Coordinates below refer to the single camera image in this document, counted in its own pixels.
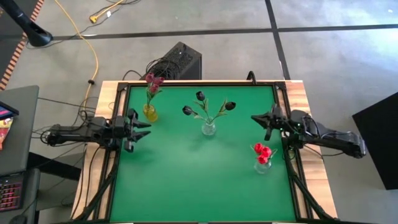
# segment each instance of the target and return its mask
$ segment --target red rose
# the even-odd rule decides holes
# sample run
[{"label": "red rose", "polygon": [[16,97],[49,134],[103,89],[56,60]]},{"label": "red rose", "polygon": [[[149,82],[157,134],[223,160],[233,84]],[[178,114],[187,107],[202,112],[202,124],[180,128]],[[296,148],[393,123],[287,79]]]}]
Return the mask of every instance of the red rose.
[{"label": "red rose", "polygon": [[271,151],[271,149],[269,148],[269,147],[263,147],[262,148],[262,155],[265,155],[267,158],[268,157],[270,157],[271,156],[271,154],[272,154],[272,151]]},{"label": "red rose", "polygon": [[156,85],[161,85],[161,84],[163,84],[163,82],[164,82],[163,77],[158,77],[158,78],[155,78],[155,80],[154,80],[154,84],[156,84]]},{"label": "red rose", "polygon": [[262,148],[263,148],[264,146],[261,144],[261,143],[256,143],[255,145],[254,145],[254,152],[256,152],[258,155],[260,155],[261,154],[261,152],[262,152]]},{"label": "red rose", "polygon": [[266,164],[268,162],[268,157],[265,155],[260,155],[257,157],[257,161],[259,161],[260,164]]},{"label": "red rose", "polygon": [[150,87],[149,91],[150,91],[151,93],[156,93],[158,89],[159,89],[159,86],[156,85],[156,84],[154,84],[154,85],[152,85],[152,86]]},{"label": "red rose", "polygon": [[152,72],[148,73],[148,74],[145,76],[145,81],[146,81],[147,83],[152,83],[152,82],[154,81],[154,79],[155,79],[155,75],[154,75]]}]

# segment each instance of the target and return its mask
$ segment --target green tabletop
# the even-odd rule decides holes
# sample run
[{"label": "green tabletop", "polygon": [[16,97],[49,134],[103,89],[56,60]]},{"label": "green tabletop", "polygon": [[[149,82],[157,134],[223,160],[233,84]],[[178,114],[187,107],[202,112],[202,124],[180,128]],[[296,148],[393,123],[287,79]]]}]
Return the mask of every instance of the green tabletop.
[{"label": "green tabletop", "polygon": [[[265,142],[265,131],[250,116],[269,111],[271,86],[163,86],[152,101],[159,119],[152,133],[123,151],[112,201],[112,222],[293,221],[294,206],[280,135]],[[236,108],[216,120],[216,134],[201,133],[202,120],[182,113],[195,93],[209,99],[217,114],[225,98]],[[128,107],[142,113],[144,87],[132,87]],[[250,145],[278,149],[265,175],[254,170]]]}]

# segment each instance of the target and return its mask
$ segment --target black flower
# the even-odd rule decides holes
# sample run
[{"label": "black flower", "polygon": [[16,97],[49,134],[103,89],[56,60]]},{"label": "black flower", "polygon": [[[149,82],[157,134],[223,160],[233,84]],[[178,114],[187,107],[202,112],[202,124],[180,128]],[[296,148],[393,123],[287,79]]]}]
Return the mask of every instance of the black flower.
[{"label": "black flower", "polygon": [[233,110],[236,106],[235,102],[228,102],[227,104],[225,104],[225,109],[226,110]]},{"label": "black flower", "polygon": [[193,113],[193,110],[192,110],[192,108],[191,107],[189,107],[189,106],[184,106],[183,108],[182,108],[182,112],[185,114],[185,115],[191,115],[192,113]]},{"label": "black flower", "polygon": [[205,100],[205,94],[203,94],[203,92],[202,91],[199,91],[199,92],[197,92],[197,99],[199,100],[199,101],[203,101],[203,100]]}]

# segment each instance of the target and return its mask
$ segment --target small glass vase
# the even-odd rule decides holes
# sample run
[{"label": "small glass vase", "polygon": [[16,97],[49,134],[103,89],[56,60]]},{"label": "small glass vase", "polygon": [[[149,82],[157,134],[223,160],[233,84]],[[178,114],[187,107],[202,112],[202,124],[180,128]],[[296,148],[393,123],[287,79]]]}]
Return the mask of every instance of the small glass vase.
[{"label": "small glass vase", "polygon": [[157,120],[157,113],[154,105],[144,104],[144,115],[150,122],[155,122]]},{"label": "small glass vase", "polygon": [[258,161],[254,164],[254,169],[257,171],[259,174],[266,174],[268,170],[271,168],[271,160],[268,159],[268,162],[265,164],[261,164]]},{"label": "small glass vase", "polygon": [[216,124],[212,121],[213,118],[207,118],[206,121],[201,126],[201,131],[204,135],[212,136],[216,133]]}]

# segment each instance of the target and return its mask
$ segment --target red backlit keyboard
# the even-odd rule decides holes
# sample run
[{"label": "red backlit keyboard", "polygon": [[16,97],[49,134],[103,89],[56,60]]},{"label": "red backlit keyboard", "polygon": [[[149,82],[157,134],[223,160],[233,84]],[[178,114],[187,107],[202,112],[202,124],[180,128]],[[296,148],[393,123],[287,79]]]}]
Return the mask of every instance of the red backlit keyboard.
[{"label": "red backlit keyboard", "polygon": [[23,180],[23,175],[0,178],[0,212],[21,207]]}]

